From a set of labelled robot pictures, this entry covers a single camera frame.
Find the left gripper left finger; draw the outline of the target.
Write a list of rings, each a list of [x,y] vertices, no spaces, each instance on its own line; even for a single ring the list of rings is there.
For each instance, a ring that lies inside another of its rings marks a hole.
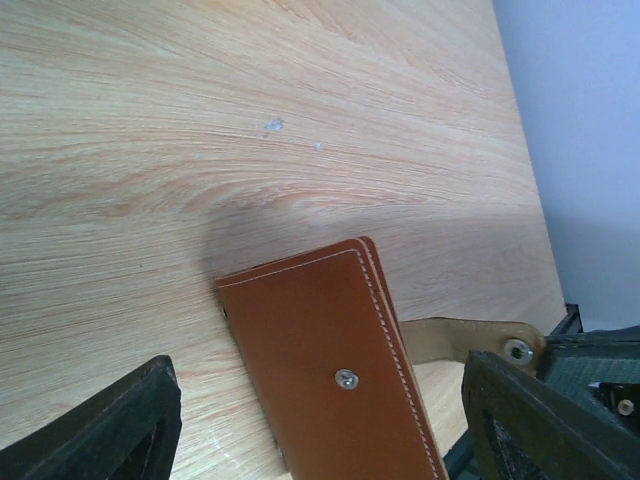
[[[168,479],[181,433],[172,360],[155,356],[1,450],[3,479]]]

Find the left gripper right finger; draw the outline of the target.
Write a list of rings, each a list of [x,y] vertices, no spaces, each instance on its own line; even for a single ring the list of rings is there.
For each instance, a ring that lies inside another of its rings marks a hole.
[[[499,356],[472,351],[462,398],[485,479],[637,479],[639,437]]]

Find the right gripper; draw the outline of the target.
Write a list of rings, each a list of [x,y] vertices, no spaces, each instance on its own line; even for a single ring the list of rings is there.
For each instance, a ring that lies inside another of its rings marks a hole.
[[[639,433],[637,327],[548,336],[537,376],[599,419]]]

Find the brown leather card holder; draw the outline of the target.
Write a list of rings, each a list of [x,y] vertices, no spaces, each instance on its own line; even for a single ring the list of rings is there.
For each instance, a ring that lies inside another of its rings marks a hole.
[[[414,376],[473,351],[534,371],[535,327],[399,321],[373,241],[345,240],[219,278],[216,292],[295,479],[444,479]]]

